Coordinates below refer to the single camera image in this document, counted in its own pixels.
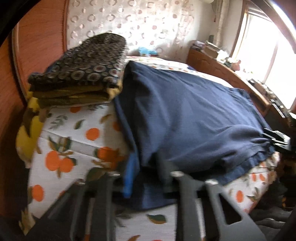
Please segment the navy printed t-shirt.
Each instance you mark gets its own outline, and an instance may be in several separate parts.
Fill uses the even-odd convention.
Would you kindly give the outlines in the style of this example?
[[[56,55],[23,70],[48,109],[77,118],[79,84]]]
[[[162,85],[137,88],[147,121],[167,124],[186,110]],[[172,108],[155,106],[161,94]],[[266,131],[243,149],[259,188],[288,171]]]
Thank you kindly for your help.
[[[222,185],[274,153],[262,135],[268,124],[248,93],[196,75],[130,61],[114,106],[137,169],[131,196],[124,198],[133,209],[171,204],[159,152],[193,179]]]

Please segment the orange fruit print sheet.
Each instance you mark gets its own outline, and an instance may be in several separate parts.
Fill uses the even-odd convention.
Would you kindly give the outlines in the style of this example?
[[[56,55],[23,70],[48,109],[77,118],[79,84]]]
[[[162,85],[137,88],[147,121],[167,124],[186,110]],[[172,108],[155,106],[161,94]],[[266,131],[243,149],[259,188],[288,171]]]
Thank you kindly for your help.
[[[205,73],[184,72],[230,87]],[[28,184],[28,207],[19,225],[25,235],[74,180],[94,167],[117,167],[130,151],[117,122],[113,103],[75,108],[52,108],[37,140]],[[249,213],[276,179],[280,154],[227,184],[226,191]],[[176,206],[132,212],[116,207],[116,240],[174,240]]]

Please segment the pink bottle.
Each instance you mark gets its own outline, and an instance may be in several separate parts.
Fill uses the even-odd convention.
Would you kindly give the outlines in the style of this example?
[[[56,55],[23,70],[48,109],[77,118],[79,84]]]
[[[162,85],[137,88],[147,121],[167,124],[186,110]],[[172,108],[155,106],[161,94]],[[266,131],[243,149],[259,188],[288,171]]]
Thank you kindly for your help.
[[[235,71],[239,71],[240,70],[240,63],[241,61],[238,60],[236,63],[232,63],[231,64],[231,69],[235,72]]]

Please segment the bright window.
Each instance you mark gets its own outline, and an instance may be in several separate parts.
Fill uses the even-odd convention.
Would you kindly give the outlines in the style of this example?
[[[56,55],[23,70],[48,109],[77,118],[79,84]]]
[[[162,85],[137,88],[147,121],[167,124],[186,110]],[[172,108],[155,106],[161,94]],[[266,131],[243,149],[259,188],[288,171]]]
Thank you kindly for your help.
[[[238,75],[268,87],[287,109],[295,106],[295,53],[272,20],[247,1],[233,57]]]

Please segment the brown wooden sideboard cabinet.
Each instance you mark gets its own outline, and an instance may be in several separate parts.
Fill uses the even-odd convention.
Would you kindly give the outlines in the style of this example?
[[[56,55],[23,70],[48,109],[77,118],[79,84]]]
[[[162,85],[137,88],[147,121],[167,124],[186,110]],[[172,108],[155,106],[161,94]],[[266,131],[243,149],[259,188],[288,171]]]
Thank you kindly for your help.
[[[254,105],[263,117],[266,117],[269,113],[272,113],[275,115],[276,120],[286,125],[292,123],[290,115],[280,110],[278,106],[276,106],[275,102],[267,99],[267,97],[261,94],[248,81],[241,79],[230,68],[219,63],[205,53],[190,48],[186,63],[199,72],[219,77],[235,88],[244,89],[249,94]]]

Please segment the tied window curtain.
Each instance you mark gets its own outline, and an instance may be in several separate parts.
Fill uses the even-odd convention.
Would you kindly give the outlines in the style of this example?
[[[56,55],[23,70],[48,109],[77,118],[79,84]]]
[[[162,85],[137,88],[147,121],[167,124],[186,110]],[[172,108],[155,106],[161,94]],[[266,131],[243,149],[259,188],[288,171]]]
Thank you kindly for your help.
[[[220,47],[222,44],[222,31],[224,19],[227,15],[229,1],[217,0],[215,8],[215,35],[214,42],[215,45]]]

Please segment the dark patterned folded cloth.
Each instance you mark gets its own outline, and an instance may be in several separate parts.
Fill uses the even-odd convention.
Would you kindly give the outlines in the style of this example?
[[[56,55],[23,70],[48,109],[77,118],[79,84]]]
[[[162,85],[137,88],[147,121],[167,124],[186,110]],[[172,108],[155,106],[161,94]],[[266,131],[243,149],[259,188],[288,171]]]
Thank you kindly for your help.
[[[126,39],[103,33],[90,37],[66,51],[44,73],[32,73],[30,91],[45,92],[66,87],[119,88],[126,58]]]

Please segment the pile of books and papers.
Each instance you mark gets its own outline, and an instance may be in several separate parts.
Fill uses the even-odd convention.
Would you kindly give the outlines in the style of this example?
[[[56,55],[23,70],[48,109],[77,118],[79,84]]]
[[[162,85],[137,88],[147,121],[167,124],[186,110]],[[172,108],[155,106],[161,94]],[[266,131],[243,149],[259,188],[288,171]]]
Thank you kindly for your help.
[[[229,54],[226,51],[210,43],[209,41],[201,42],[195,40],[191,43],[190,47],[216,60],[224,60],[229,57]]]

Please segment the floral bed quilt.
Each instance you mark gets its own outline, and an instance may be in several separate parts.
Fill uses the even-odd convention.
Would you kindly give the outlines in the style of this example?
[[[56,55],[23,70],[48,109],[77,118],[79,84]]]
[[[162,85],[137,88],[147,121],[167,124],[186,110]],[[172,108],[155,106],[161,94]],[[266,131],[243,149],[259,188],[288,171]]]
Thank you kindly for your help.
[[[185,63],[169,61],[158,57],[127,56],[125,59],[125,63],[128,63],[129,61],[141,63],[156,69],[172,70],[179,72],[196,71],[194,68],[190,67]]]

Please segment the blue tissue box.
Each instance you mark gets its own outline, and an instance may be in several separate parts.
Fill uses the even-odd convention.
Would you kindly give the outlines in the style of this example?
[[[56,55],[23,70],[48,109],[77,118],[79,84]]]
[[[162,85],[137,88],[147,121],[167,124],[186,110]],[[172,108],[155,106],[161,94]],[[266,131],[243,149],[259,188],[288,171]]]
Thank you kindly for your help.
[[[149,50],[145,47],[140,47],[138,48],[138,53],[140,56],[145,56],[145,57],[157,57],[158,52],[156,50]]]

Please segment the brown wooden wardrobe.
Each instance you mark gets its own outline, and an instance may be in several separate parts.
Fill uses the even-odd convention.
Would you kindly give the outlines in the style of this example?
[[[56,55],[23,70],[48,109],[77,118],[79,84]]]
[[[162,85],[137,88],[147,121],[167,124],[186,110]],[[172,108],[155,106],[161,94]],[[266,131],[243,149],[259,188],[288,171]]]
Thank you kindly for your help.
[[[27,179],[16,134],[27,106],[28,76],[43,72],[67,48],[69,1],[1,1],[1,216],[27,204]]]

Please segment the circle patterned sheer curtain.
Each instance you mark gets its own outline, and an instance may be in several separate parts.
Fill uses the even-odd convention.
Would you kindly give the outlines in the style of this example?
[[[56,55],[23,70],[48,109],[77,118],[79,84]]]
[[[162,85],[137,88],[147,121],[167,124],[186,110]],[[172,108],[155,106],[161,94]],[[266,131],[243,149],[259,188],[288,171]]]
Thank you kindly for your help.
[[[67,48],[110,32],[125,37],[130,55],[146,48],[185,62],[192,42],[210,35],[213,19],[212,5],[203,1],[70,1]]]

